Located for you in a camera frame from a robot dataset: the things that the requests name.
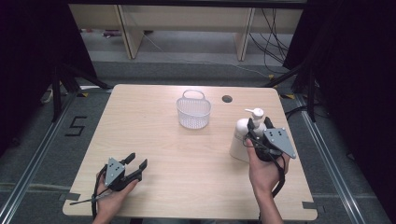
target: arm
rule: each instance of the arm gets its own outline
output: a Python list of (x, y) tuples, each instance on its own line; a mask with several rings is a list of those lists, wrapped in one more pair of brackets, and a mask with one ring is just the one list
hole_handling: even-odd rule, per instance
[[(283, 223), (282, 217), (277, 210), (272, 190), (279, 181), (279, 174), (273, 162), (261, 161), (249, 139), (247, 139), (247, 154), (249, 156), (249, 178), (253, 187), (253, 192), (259, 204), (261, 220), (266, 223)], [(283, 155), (286, 164), (289, 163), (290, 157)], [(285, 166), (281, 158), (278, 163)]]
[[(105, 187), (105, 175), (100, 177), (99, 187), (97, 192), (102, 192)], [(92, 224), (108, 224), (111, 219), (120, 211), (121, 206), (127, 195), (134, 189), (139, 181), (136, 179), (132, 181), (125, 189), (121, 191), (114, 191), (111, 194), (101, 198), (97, 202), (97, 216)]]

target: pump dispenser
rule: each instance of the pump dispenser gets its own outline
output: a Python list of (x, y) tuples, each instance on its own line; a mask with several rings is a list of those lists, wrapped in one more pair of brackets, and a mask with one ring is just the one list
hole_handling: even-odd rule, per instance
[[(251, 113), (254, 124), (254, 132), (260, 138), (263, 137), (263, 131), (266, 129), (262, 122), (264, 111), (261, 108), (245, 109)], [(233, 132), (233, 141), (231, 142), (230, 154), (241, 161), (248, 162), (247, 148), (244, 146), (245, 135), (248, 133), (248, 119), (240, 119), (236, 122), (235, 130)]]

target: light wood table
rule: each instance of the light wood table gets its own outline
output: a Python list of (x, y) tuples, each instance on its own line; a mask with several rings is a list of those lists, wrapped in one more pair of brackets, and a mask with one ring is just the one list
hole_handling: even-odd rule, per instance
[[(201, 130), (178, 123), (176, 101), (184, 90), (201, 90), (212, 104), (210, 121)], [(224, 103), (222, 96), (233, 100)], [(236, 87), (118, 85), (79, 168), (72, 193), (80, 199), (92, 196), (95, 174), (109, 157), (120, 161), (135, 152), (126, 174), (144, 159), (143, 180), (129, 194), (120, 217), (176, 217), (254, 220), (259, 208), (248, 179), (248, 164), (233, 158), (229, 148), (235, 123), (260, 107), (276, 127), (291, 136), (282, 105), (274, 89)], [(91, 216), (91, 205), (64, 204), (69, 216)], [(298, 157), (290, 160), (286, 184), (276, 196), (285, 220), (313, 220), (312, 203), (304, 170)]]

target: pump bottle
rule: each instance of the pump bottle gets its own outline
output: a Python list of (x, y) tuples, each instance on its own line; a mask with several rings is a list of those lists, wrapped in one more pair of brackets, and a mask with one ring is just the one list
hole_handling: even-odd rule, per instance
[[(260, 138), (263, 137), (263, 131), (266, 128), (262, 122), (264, 111), (261, 108), (245, 109), (251, 113), (254, 123), (254, 132)], [(230, 154), (241, 161), (248, 162), (248, 152), (245, 146), (245, 135), (248, 133), (248, 119), (240, 119), (236, 122), (235, 130), (233, 132), (233, 141), (231, 142)]]

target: white basket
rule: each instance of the white basket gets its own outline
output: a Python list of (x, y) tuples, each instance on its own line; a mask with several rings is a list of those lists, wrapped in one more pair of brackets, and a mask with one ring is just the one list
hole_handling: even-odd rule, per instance
[[(188, 98), (184, 94), (187, 91), (197, 91), (203, 98)], [(186, 90), (181, 98), (177, 100), (178, 121), (189, 129), (201, 129), (209, 122), (211, 104), (206, 100), (203, 92), (198, 90)]]

